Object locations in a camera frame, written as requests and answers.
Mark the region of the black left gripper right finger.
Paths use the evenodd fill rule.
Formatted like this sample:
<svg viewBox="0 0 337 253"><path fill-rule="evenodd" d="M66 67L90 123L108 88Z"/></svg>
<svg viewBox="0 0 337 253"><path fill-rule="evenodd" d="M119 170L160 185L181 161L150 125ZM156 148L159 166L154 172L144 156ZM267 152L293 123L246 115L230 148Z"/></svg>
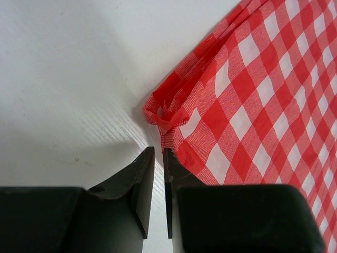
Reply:
<svg viewBox="0 0 337 253"><path fill-rule="evenodd" d="M173 200L179 187L204 186L204 183L185 168L178 160L173 149L164 148L164 186L166 202L166 221L168 238L173 236Z"/></svg>

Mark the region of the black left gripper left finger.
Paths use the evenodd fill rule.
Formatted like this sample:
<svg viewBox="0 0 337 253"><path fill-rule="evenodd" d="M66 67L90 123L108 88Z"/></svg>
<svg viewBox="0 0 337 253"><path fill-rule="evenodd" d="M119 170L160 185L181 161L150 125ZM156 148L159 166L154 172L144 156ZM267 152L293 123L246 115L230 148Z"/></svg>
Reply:
<svg viewBox="0 0 337 253"><path fill-rule="evenodd" d="M144 239L148 238L150 223L154 160L154 147L147 147L125 168L88 189L105 201L125 198Z"/></svg>

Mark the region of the red white checkered cloth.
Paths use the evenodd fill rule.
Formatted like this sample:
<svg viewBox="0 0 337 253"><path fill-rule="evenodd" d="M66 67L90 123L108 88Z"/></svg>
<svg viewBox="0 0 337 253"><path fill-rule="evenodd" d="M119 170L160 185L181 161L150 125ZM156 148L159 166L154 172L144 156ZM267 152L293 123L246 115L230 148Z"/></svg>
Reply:
<svg viewBox="0 0 337 253"><path fill-rule="evenodd" d="M297 187L336 252L335 1L241 1L143 113L204 183Z"/></svg>

